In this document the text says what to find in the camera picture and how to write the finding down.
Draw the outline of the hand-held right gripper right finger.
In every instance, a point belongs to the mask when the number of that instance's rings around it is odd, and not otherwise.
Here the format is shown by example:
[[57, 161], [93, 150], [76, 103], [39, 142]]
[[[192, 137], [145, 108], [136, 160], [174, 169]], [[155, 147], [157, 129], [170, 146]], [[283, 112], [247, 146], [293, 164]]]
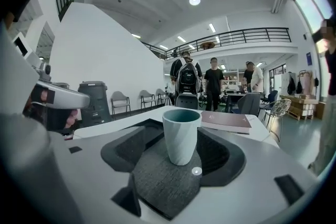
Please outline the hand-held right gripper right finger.
[[239, 146], [246, 156], [245, 168], [224, 187], [202, 187], [172, 224], [259, 224], [288, 208], [276, 177], [291, 175], [304, 193], [319, 182], [299, 162], [272, 144], [219, 130], [205, 131]]

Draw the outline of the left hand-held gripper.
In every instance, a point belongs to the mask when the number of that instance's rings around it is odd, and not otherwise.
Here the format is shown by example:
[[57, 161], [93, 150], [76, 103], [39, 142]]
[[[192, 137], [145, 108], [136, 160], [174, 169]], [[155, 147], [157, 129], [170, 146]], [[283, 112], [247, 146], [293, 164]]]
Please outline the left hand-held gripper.
[[0, 22], [0, 114], [21, 114], [30, 94], [32, 103], [52, 109], [74, 110], [89, 106], [88, 95], [38, 78], [37, 72], [10, 40], [4, 22]]

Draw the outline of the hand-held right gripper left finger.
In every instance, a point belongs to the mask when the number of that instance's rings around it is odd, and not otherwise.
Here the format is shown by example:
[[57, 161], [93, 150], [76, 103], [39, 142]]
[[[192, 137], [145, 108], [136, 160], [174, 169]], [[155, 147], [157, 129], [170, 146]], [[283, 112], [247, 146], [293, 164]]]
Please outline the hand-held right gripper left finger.
[[143, 132], [143, 127], [131, 127], [72, 141], [65, 141], [58, 133], [50, 133], [58, 170], [79, 217], [68, 220], [69, 224], [147, 224], [113, 200], [119, 193], [135, 195], [131, 173], [114, 170], [101, 157], [106, 144], [125, 141]]

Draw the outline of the blue-grey ribbed cup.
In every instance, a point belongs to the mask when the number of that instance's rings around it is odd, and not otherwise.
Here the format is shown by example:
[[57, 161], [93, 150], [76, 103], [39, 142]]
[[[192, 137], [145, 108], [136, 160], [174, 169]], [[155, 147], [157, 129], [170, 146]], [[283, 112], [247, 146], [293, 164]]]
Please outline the blue-grey ribbed cup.
[[189, 109], [174, 109], [163, 113], [162, 122], [167, 153], [177, 166], [187, 165], [197, 144], [197, 129], [202, 116]]

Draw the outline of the person's left hand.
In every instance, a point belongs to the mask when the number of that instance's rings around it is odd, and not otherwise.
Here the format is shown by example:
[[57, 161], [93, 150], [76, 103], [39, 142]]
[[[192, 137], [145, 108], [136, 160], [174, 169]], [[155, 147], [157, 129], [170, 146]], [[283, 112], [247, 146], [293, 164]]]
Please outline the person's left hand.
[[72, 110], [72, 112], [70, 113], [70, 115], [68, 116], [66, 120], [65, 128], [70, 128], [75, 124], [77, 120], [77, 115], [78, 115], [78, 110]]

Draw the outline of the grey chair with black legs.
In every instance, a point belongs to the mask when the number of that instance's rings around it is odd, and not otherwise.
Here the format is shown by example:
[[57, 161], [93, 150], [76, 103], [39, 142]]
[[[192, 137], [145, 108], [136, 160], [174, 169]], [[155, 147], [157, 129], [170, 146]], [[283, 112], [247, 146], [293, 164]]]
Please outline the grey chair with black legs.
[[154, 94], [149, 93], [146, 90], [142, 90], [140, 92], [140, 110], [146, 109], [146, 105], [148, 104], [150, 106], [150, 109], [153, 108], [153, 106], [157, 106], [157, 99], [155, 98]]
[[126, 112], [131, 112], [130, 98], [125, 96], [121, 91], [115, 91], [111, 96], [112, 117], [116, 119], [115, 109], [125, 108]]
[[166, 91], [157, 89], [156, 95], [160, 105], [171, 105], [169, 94]]

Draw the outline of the brown hardcover book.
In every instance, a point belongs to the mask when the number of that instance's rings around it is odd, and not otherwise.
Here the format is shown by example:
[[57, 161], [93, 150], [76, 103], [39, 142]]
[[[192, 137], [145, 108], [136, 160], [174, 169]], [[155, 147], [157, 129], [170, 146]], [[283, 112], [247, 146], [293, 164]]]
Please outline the brown hardcover book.
[[203, 111], [202, 127], [249, 135], [251, 125], [244, 114]]

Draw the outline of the blue-grey upholstered chair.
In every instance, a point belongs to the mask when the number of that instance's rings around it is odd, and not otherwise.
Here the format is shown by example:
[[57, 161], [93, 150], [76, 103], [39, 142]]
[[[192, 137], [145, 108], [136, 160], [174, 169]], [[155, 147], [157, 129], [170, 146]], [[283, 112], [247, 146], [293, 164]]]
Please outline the blue-grey upholstered chair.
[[260, 107], [260, 93], [247, 93], [237, 101], [237, 107], [231, 109], [234, 114], [248, 114], [257, 116]]

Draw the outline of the wooden pallet with boxes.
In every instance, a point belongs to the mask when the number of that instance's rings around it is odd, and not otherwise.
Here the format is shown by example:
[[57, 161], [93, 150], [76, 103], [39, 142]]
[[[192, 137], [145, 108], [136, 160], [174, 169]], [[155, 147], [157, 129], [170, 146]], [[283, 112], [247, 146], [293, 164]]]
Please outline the wooden pallet with boxes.
[[280, 98], [291, 101], [286, 114], [298, 121], [314, 118], [322, 120], [323, 118], [325, 102], [319, 102], [316, 99], [296, 98], [291, 95], [280, 95]]

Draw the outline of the black office chair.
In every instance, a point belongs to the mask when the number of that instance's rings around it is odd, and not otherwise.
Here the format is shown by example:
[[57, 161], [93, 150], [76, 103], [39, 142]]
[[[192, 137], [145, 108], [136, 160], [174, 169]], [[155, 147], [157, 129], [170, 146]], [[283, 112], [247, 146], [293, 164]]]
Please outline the black office chair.
[[182, 93], [179, 94], [175, 101], [175, 106], [185, 109], [198, 109], [197, 95]]

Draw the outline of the black hanging jacket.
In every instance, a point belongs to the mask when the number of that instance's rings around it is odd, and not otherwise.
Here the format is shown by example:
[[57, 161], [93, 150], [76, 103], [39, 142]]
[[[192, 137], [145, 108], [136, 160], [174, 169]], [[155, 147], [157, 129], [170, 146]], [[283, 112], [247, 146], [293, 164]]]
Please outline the black hanging jacket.
[[293, 94], [295, 94], [295, 92], [296, 92], [296, 84], [295, 84], [295, 81], [294, 81], [293, 77], [290, 76], [289, 84], [288, 84], [288, 87], [287, 87], [287, 93], [289, 95], [293, 95]]

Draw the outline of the grey backpack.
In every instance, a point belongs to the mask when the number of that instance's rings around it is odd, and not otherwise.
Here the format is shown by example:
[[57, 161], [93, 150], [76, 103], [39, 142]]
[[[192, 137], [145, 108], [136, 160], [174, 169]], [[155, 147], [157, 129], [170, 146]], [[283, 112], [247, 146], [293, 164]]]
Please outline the grey backpack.
[[177, 73], [176, 92], [178, 95], [190, 93], [197, 95], [201, 88], [201, 79], [196, 69], [196, 62], [187, 62], [184, 58], [180, 59], [182, 66]]

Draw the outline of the pink hanging garment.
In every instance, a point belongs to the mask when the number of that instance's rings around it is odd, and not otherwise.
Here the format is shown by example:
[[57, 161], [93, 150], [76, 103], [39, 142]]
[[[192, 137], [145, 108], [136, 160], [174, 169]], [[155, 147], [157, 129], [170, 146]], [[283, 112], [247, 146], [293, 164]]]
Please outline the pink hanging garment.
[[312, 71], [305, 71], [300, 74], [300, 82], [302, 86], [302, 93], [311, 95], [314, 87], [314, 79]]

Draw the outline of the black balcony railing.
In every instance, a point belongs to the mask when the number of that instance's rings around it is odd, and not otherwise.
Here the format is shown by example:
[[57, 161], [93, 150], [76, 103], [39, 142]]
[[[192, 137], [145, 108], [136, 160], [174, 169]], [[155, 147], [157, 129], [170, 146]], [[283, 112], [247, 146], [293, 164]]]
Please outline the black balcony railing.
[[202, 52], [204, 50], [200, 47], [200, 45], [203, 42], [208, 41], [216, 44], [214, 48], [222, 48], [255, 42], [291, 42], [291, 37], [289, 29], [286, 27], [258, 27], [227, 31], [190, 42], [183, 42], [181, 45], [170, 49], [165, 49], [161, 46], [157, 47], [145, 42], [142, 44], [153, 52], [159, 59], [170, 60], [181, 56], [185, 51], [188, 51], [190, 54]]

